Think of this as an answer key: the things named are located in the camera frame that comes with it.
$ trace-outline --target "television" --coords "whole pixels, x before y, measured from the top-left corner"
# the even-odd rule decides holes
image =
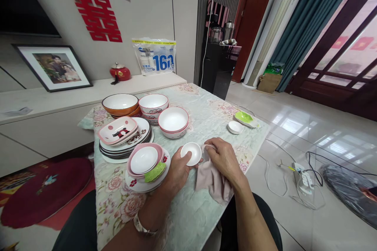
[[[61,37],[38,0],[1,0],[0,34]]]

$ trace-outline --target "person's right hand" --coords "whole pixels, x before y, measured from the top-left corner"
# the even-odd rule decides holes
[[[222,140],[220,137],[215,137],[208,139],[204,144],[213,144],[216,146],[217,152],[210,146],[206,146],[205,149],[215,167],[231,183],[236,182],[240,177],[244,177],[240,165],[238,164],[236,154],[230,143]]]

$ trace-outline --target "hand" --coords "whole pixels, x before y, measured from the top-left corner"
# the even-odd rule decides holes
[[[225,176],[231,184],[240,177],[244,177],[244,174],[238,164],[236,154],[230,143],[222,140],[220,137],[208,139],[204,144],[213,144],[217,148],[217,152],[210,146],[206,146],[205,149],[210,156],[212,163],[215,167]]]
[[[189,177],[190,170],[192,168],[198,168],[198,164],[193,167],[187,166],[187,163],[191,159],[192,153],[189,151],[184,157],[181,158],[182,147],[183,146],[179,147],[177,152],[173,155],[169,172],[164,180],[164,189],[167,190],[172,198],[174,198],[185,185],[187,178]]]

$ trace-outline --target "pink cloth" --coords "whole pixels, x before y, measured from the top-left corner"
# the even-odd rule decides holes
[[[229,181],[215,168],[207,150],[205,150],[206,146],[211,146],[217,150],[214,145],[205,144],[201,147],[205,162],[198,167],[195,191],[208,188],[213,200],[221,205],[226,205],[233,196],[233,189]]]

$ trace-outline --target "framed photo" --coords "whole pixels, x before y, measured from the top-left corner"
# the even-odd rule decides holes
[[[93,86],[71,46],[12,45],[48,92]]]

